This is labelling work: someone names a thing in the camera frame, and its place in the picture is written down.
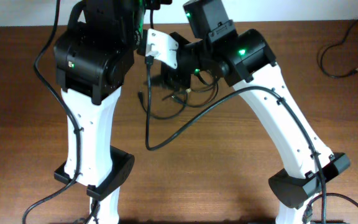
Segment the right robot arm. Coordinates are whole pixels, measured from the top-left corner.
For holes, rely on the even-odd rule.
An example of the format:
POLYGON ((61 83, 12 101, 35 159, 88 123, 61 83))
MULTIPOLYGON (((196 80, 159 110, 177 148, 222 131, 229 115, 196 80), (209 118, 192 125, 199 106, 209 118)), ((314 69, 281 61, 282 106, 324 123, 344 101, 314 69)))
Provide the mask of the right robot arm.
POLYGON ((327 183, 349 167, 349 158, 316 135, 259 31, 238 33, 221 1, 188 1, 183 8, 196 41, 172 34, 174 59, 163 64, 164 77, 186 88, 192 75, 211 72, 232 87, 232 95, 258 117, 283 163, 268 180, 280 202, 275 221, 311 223, 313 204, 327 201, 327 183))

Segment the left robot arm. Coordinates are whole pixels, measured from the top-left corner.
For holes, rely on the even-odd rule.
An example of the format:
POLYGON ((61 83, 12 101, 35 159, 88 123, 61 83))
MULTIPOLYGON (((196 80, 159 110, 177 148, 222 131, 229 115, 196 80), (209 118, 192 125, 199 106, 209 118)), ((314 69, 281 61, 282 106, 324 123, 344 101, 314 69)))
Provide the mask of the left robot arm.
POLYGON ((80 1, 53 52, 68 115, 68 157, 55 171, 64 184, 86 186, 88 223, 118 223, 121 185, 134 156, 111 145, 114 109, 134 52, 145 45, 146 10, 160 1, 80 1))

